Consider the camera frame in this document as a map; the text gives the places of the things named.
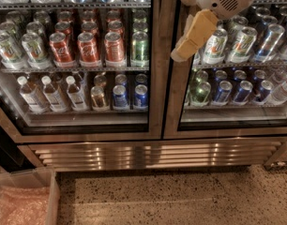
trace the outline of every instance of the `vent slot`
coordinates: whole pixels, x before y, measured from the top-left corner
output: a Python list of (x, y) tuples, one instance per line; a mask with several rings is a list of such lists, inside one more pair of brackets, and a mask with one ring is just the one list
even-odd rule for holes
[(232, 11), (236, 10), (238, 6), (237, 0), (219, 0), (221, 5), (227, 10)]

